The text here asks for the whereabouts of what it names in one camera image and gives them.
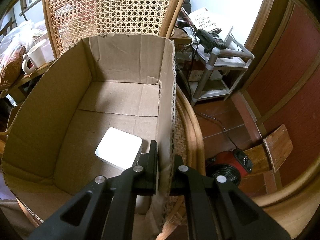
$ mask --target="rattan chair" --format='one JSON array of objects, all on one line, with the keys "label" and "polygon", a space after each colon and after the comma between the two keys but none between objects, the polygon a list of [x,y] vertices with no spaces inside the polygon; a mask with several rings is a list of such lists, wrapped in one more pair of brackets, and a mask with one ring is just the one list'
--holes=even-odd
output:
[{"label": "rattan chair", "polygon": [[[83,38],[110,33],[151,34],[170,38],[184,0],[46,0],[55,57]],[[196,115],[177,88],[175,153],[205,175],[204,144]],[[158,239],[182,223],[183,197],[172,197]]]}]

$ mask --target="woven cane chair back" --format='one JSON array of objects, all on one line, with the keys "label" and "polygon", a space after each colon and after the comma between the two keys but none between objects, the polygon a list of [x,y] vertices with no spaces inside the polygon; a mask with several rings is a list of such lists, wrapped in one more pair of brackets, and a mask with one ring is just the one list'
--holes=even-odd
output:
[{"label": "woven cane chair back", "polygon": [[159,35],[170,0],[47,0],[55,50],[109,33]]}]

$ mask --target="white box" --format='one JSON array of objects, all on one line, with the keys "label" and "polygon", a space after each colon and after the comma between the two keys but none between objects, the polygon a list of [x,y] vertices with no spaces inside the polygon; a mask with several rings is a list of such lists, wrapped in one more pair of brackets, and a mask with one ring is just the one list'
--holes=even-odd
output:
[{"label": "white box", "polygon": [[142,139],[140,137],[110,127],[95,153],[105,163],[124,171],[132,166],[141,149]]}]

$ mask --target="white mug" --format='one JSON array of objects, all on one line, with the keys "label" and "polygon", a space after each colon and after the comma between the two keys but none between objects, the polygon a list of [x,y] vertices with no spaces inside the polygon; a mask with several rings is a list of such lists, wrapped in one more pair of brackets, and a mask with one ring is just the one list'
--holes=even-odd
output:
[{"label": "white mug", "polygon": [[[22,58],[24,61],[22,62],[23,71],[29,75],[33,73],[37,68],[40,68],[43,64],[45,64],[45,59],[42,54],[41,46],[45,43],[46,39],[39,41],[35,46],[33,46],[27,54],[24,54]],[[27,62],[31,61],[33,66],[28,68]]]}]

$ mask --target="wooden table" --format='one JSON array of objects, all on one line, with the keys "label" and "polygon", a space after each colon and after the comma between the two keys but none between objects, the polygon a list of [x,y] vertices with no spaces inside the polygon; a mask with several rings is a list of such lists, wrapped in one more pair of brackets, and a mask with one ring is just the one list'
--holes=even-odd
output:
[{"label": "wooden table", "polygon": [[11,87],[1,91],[0,98],[4,98],[7,95],[10,95],[13,98],[13,100],[16,101],[17,104],[23,102],[27,98],[27,94],[21,86],[27,83],[28,81],[34,79],[35,77],[42,75],[44,72],[47,71],[47,69],[52,65],[52,63],[53,62],[42,65],[40,68],[37,68],[36,71],[31,73],[30,75],[21,74]]}]

